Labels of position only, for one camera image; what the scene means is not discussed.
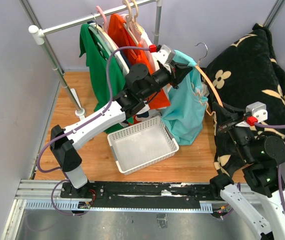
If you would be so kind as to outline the teal t shirt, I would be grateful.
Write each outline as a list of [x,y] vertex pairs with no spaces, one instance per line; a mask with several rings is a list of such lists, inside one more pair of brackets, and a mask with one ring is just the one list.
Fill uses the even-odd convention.
[[191,145],[203,129],[208,98],[203,95],[201,74],[192,57],[176,50],[173,60],[191,67],[178,89],[168,92],[170,106],[161,111],[161,120],[180,146]]

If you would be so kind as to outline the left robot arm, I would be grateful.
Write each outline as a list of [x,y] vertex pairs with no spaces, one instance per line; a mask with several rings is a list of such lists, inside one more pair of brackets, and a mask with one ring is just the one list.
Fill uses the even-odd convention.
[[77,197],[84,198],[90,191],[78,150],[96,135],[136,115],[145,107],[148,98],[163,87],[171,85],[177,89],[192,69],[185,63],[171,61],[168,67],[162,64],[150,73],[145,64],[137,63],[125,76],[123,89],[105,106],[70,126],[56,125],[51,129],[49,148]]

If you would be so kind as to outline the white and pink shirt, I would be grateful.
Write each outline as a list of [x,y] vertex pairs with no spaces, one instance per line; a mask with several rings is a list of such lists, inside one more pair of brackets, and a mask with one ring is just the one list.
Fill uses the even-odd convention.
[[[134,41],[128,34],[127,30],[124,28],[124,23],[126,22],[126,16],[128,14],[122,14],[119,16],[120,26],[123,31],[123,41],[121,43],[122,46],[135,46]],[[133,32],[135,38],[138,40],[138,47],[148,48],[152,45],[151,40],[149,39],[145,30],[136,22],[131,20],[130,29]],[[151,70],[151,73],[155,72],[155,65],[152,58],[152,55],[149,51],[143,51],[138,49],[129,49],[126,53],[129,62],[131,64],[143,63],[146,64],[148,69]]]

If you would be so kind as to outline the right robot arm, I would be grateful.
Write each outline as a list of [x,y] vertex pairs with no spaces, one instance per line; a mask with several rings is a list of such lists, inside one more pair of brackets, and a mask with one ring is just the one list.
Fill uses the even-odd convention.
[[242,195],[225,173],[210,180],[209,195],[223,199],[242,218],[256,240],[285,240],[285,182],[281,165],[285,163],[285,143],[278,136],[256,139],[251,127],[263,127],[268,119],[267,107],[255,102],[245,109],[213,102],[226,121],[218,126],[219,133],[229,133],[243,163],[244,179],[266,214],[262,216]]

